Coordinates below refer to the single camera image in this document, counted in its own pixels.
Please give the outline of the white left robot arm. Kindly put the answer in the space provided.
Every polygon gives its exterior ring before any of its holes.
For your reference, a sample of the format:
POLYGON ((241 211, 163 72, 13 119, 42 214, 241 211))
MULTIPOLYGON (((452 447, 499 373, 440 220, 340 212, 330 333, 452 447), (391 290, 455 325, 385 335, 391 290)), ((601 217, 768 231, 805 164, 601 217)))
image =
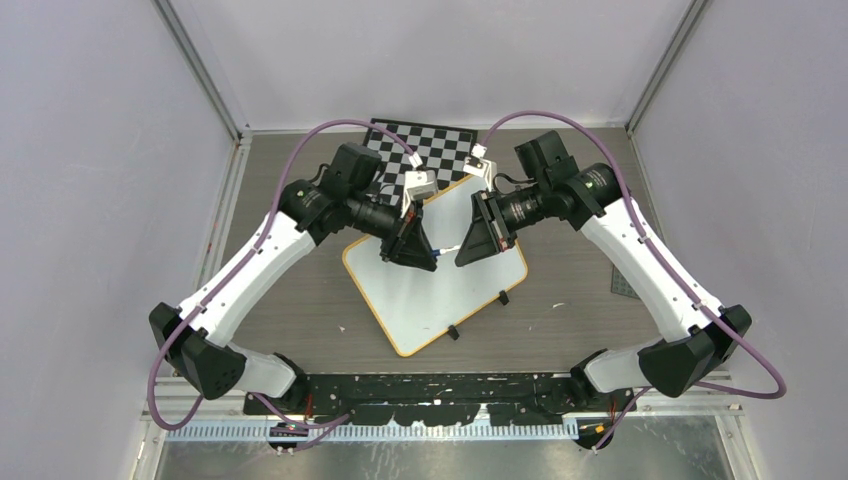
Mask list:
POLYGON ((384 262, 435 271, 422 220, 424 199, 437 191, 436 173, 418 155, 412 162, 397 205, 368 195, 382 157, 354 143, 340 146, 315 179, 286 185, 251 241, 202 289, 177 306, 161 303, 151 311, 166 361, 207 400, 237 389, 268 396, 284 414, 298 412, 307 389, 294 363, 237 347, 234 334, 286 270, 346 227, 379 239, 384 262))

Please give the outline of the white blue marker pen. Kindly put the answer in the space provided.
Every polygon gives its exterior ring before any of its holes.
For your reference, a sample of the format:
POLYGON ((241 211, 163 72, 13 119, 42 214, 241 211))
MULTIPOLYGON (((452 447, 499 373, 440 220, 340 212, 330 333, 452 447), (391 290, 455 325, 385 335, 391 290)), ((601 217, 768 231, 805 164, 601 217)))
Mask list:
POLYGON ((440 257, 442 255, 458 251, 460 249, 460 245, 455 245, 452 247, 444 247, 444 248, 436 248, 431 251, 433 257, 440 257))

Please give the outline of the yellow framed whiteboard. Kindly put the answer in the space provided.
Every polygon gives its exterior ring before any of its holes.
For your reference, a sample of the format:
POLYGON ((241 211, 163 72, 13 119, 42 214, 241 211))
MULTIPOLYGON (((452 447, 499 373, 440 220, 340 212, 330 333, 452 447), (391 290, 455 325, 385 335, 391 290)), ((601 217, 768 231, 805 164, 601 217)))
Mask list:
POLYGON ((471 196, 482 179, 467 176, 425 202, 423 229, 438 256, 428 272, 380 259, 381 241, 366 235, 350 244, 342 262, 395 352, 409 357, 456 328, 525 280, 520 247, 469 264, 455 265, 471 223, 471 196))

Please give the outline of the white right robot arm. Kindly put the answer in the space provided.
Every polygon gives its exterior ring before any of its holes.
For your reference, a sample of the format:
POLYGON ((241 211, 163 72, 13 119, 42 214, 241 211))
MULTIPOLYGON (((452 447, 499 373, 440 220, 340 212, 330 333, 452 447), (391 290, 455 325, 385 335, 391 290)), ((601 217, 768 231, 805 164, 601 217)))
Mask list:
POLYGON ((578 168, 561 137, 549 131, 516 147, 529 184, 509 193, 494 188, 494 165, 477 144, 464 170, 485 179, 471 197, 471 223, 455 258, 458 267, 506 252, 519 230, 547 218, 568 222, 595 244, 625 277, 651 314, 660 337, 624 350, 601 350, 575 365, 571 397, 584 410, 596 410, 612 391, 653 387, 676 398, 720 366, 736 342, 710 317, 716 315, 738 335, 752 324, 740 305, 722 306, 701 292, 691 299, 694 279, 682 272, 675 281, 655 257, 665 247, 633 201, 625 199, 613 168, 595 163, 578 168))

